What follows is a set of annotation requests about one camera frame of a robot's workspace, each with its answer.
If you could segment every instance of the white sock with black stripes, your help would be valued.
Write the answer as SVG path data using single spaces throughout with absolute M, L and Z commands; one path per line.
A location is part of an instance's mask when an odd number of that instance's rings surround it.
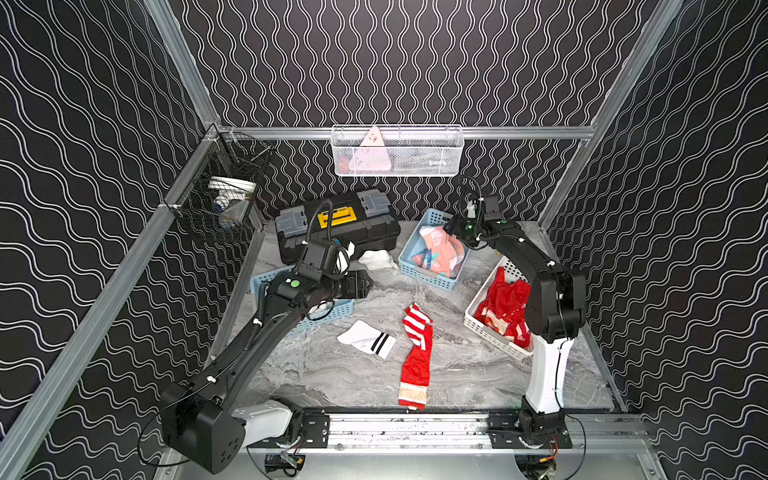
M 383 359 L 395 345 L 395 337 L 380 332 L 362 320 L 337 337 L 345 345 L 351 345 L 361 352 L 372 353 Z

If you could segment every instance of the marble floor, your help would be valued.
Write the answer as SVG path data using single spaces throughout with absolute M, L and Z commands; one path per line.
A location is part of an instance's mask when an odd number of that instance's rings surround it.
M 401 222 L 397 261 L 416 222 Z M 416 301 L 434 320 L 431 382 L 427 408 L 514 408 L 531 376 L 530 359 L 517 362 L 462 325 L 464 310 L 499 261 L 491 249 L 472 252 L 459 282 L 445 292 L 417 282 L 398 270 L 369 272 L 375 285 L 357 300 L 352 316 L 283 339 L 255 372 L 238 406 L 282 398 L 300 406 L 388 408 L 397 406 L 400 372 L 412 343 L 402 328 L 403 309 Z M 268 226 L 253 274 L 282 267 L 274 224 Z M 365 267 L 353 262 L 351 268 Z M 243 299 L 233 336 L 253 313 L 250 294 Z M 358 319 L 397 337 L 386 359 L 366 355 L 336 337 Z M 583 336 L 574 342 L 566 366 L 564 403 L 574 408 L 611 408 L 611 391 L 602 379 Z

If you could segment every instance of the black wall panel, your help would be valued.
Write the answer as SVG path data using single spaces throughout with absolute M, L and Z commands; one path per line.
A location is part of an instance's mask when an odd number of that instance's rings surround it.
M 152 478 L 140 428 L 166 386 L 199 372 L 248 243 L 195 243 L 171 228 L 59 413 L 24 478 Z M 141 449 L 160 460 L 157 422 Z
M 486 194 L 500 196 L 509 218 L 536 220 L 578 145 L 575 140 L 467 141 L 460 174 L 478 180 Z M 260 145 L 231 142 L 235 154 L 258 153 Z M 338 177 L 328 142 L 283 141 L 260 180 L 259 207 L 269 218 L 281 209 L 350 190 L 386 192 L 398 218 L 418 220 L 427 208 L 455 212 L 458 177 Z
M 225 124 L 583 125 L 656 0 L 171 0 Z
M 201 135 L 143 2 L 0 0 L 0 439 Z
M 553 230 L 670 479 L 768 477 L 766 184 L 768 2 L 685 2 Z

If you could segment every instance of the red sock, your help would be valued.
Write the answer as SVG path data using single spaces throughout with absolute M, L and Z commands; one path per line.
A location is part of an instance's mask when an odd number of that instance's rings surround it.
M 432 319 L 413 303 L 402 324 L 415 346 L 402 365 L 398 404 L 423 410 L 427 403 L 429 361 L 432 357 Z

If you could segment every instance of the black toolbox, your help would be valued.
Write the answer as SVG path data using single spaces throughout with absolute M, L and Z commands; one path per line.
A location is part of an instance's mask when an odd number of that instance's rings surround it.
M 286 265 L 293 265 L 299 259 L 309 223 L 307 215 L 313 214 L 322 200 L 283 209 L 275 219 L 280 259 Z M 397 236 L 400 235 L 400 224 L 384 193 L 376 189 L 349 192 L 331 197 L 330 200 L 334 210 L 331 234 L 344 247 L 348 242 L 355 244 L 351 260 L 360 258 L 366 250 L 394 250 Z M 319 215 L 312 238 L 325 237 L 327 217 L 327 213 Z

